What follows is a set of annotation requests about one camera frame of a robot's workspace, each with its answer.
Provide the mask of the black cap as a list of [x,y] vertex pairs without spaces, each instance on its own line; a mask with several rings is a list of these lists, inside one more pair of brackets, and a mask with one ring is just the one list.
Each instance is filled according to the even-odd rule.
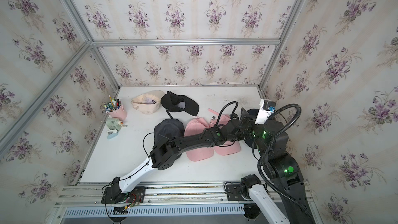
[[191,116],[197,116],[200,110],[199,104],[187,97],[168,91],[161,98],[161,105],[170,113],[185,112]]
[[[249,109],[249,110],[247,111],[247,113],[248,113],[249,115],[251,115],[251,116],[254,116],[254,118],[257,118],[257,115],[258,115],[258,113],[259,113],[259,109],[257,109],[257,108],[252,108],[252,109]],[[255,142],[255,138],[245,139],[244,141],[245,141],[245,143],[246,143],[247,146],[252,147],[252,144]]]

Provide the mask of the pink cap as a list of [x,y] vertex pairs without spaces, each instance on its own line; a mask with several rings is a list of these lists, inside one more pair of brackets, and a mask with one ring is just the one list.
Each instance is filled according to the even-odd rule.
[[[194,118],[187,123],[184,136],[198,135],[198,137],[191,140],[191,144],[194,142],[201,143],[202,140],[200,139],[200,135],[209,127],[208,122],[204,118]],[[190,161],[198,162],[211,158],[214,155],[214,149],[212,147],[197,147],[193,150],[187,151],[186,154]]]
[[[216,125],[216,121],[218,120],[218,117],[220,117],[220,119],[219,119],[217,126],[220,129],[222,127],[224,127],[231,120],[229,115],[220,114],[220,113],[212,110],[211,108],[209,108],[208,111],[214,115],[210,121],[211,127]],[[214,150],[217,154],[219,154],[221,156],[228,156],[228,155],[232,155],[232,154],[235,154],[235,153],[238,153],[241,151],[241,146],[240,146],[239,141],[228,141],[227,135],[224,135],[223,133],[222,133],[222,137],[223,137],[223,144],[219,144],[218,146],[214,147]]]

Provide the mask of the dark grey baseball cap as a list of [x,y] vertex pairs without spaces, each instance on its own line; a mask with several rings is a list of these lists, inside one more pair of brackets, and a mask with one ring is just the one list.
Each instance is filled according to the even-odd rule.
[[181,121],[173,118],[169,110],[165,110],[168,119],[162,120],[158,125],[155,126],[153,135],[154,135],[154,145],[152,148],[155,148],[163,138],[173,138],[180,137],[184,135],[184,126]]

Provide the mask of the beige cap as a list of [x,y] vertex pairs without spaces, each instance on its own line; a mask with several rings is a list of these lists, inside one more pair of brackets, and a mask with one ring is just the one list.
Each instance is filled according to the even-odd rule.
[[161,90],[153,90],[131,99],[131,105],[142,114],[151,115],[160,108],[164,95],[165,93]]

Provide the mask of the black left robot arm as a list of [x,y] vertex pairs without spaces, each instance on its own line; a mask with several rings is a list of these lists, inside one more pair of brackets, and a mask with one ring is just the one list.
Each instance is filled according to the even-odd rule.
[[156,142],[147,158],[133,171],[121,177],[115,177],[102,189],[104,202],[117,203],[128,195],[143,180],[143,177],[153,170],[170,168],[179,156],[198,148],[230,147],[238,141],[249,139],[255,127],[256,118],[245,109],[241,109],[240,117],[230,115],[226,124],[216,123],[205,128],[199,134],[190,136],[172,136],[154,134]]

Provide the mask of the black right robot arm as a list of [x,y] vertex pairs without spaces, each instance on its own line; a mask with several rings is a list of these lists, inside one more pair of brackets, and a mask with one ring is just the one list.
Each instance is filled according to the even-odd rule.
[[286,151],[287,130],[293,124],[293,121],[284,125],[269,119],[264,124],[251,124],[245,129],[245,134],[254,140],[253,145],[260,153],[260,177],[281,197],[290,223],[314,224],[302,172],[296,160]]

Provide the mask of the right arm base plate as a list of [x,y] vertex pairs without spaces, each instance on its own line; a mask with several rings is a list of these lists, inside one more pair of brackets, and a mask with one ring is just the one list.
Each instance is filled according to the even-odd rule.
[[229,181],[223,185],[228,201],[252,201],[252,198],[249,196],[249,189],[252,187],[253,184],[251,183],[233,184]]

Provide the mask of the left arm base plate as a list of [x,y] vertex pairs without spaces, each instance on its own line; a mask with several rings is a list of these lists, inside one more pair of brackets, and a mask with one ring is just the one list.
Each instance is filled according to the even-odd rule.
[[102,196],[102,204],[119,204],[128,203],[136,204],[143,203],[145,198],[146,187],[135,187],[129,193],[121,193],[119,190],[112,189],[111,186],[107,186],[104,189],[104,195]]

